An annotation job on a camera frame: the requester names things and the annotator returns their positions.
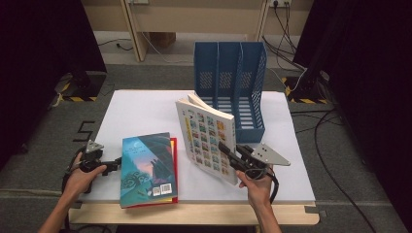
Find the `white book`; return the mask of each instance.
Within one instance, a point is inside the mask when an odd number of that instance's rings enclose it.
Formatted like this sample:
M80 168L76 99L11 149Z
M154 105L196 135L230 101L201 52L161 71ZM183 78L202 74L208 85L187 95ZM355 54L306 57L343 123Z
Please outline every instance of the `white book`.
M235 152L234 116L213 109L196 94L176 101L176 108L189 160L200 169L237 184L235 170L218 147L222 142Z

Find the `person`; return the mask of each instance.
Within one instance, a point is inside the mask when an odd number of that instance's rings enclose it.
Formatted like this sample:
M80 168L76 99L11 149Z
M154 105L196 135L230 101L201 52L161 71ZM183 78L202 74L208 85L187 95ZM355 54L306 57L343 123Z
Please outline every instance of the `person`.
M80 161L81 156L82 153L80 152L74 164ZM59 232L71 205L77 201L81 193L87 191L89 184L105 170L106 165L97 167L89 173L85 173L78 168L73 169L72 175L68 179L61 197L38 233ZM248 188L249 204L255 211L257 221L262 231L264 233L282 232L269 200L272 180L268 176L260 180L250 180L246 174L241 171L236 171L236 175L241 181L239 187Z
M80 152L77 155L74 164L77 164L80 161L81 156L82 153ZM72 204L77 201L81 193L87 191L88 186L94 180L94 178L96 178L99 174L103 173L106 170L106 168L106 165L102 165L89 173L85 173L79 168L74 169L72 171L72 175L67 180L67 184L64 188L63 193L58 199L57 204L55 205L49 217L40 227L38 232L59 232Z
M268 176L264 176L260 180L251 180L241 171L236 171L236 175L241 181L239 187L246 186L248 188L249 204L255 211L260 229L264 233L282 232L269 200L272 180Z

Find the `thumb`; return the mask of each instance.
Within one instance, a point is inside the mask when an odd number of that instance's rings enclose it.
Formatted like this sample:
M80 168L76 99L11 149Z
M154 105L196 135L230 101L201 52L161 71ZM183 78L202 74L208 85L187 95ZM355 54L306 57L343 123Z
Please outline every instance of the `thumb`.
M91 173L93 174L94 177L97 177L97 175L103 173L107 169L106 165L101 165L96 167Z
M237 177L240 179L240 181L242 181L245 185L248 185L248 183L250 182L247 178L246 178L246 174L244 172L241 172L239 170L236 171L236 175Z

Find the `yellow-black hazard tape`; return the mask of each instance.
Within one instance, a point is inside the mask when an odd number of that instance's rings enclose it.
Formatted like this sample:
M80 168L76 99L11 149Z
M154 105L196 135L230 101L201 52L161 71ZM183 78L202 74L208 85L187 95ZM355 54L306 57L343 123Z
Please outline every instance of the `yellow-black hazard tape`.
M62 96L64 101L72 102L84 102L84 101L96 101L97 97L79 97L79 96Z
M67 83L63 89L61 90L62 96L61 99L64 101L72 101L72 102L85 102L85 101L96 101L97 96L71 96L71 95L64 95L64 91L69 88L71 83Z
M295 98L293 97L292 91L287 84L288 79L282 78L282 82L284 83L286 89L285 94L288 101L293 103L303 103L303 104L326 104L327 100L325 98Z

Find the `book with stickers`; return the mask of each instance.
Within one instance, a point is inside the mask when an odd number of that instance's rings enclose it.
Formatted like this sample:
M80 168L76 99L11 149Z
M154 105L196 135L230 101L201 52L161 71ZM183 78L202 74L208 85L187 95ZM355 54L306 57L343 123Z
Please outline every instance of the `book with stickers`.
M176 151L176 138L169 133L122 140L122 208L178 202Z
M189 160L200 169L237 184L235 170L218 147L222 142L235 152L234 116L210 107L195 93L177 100L176 108Z

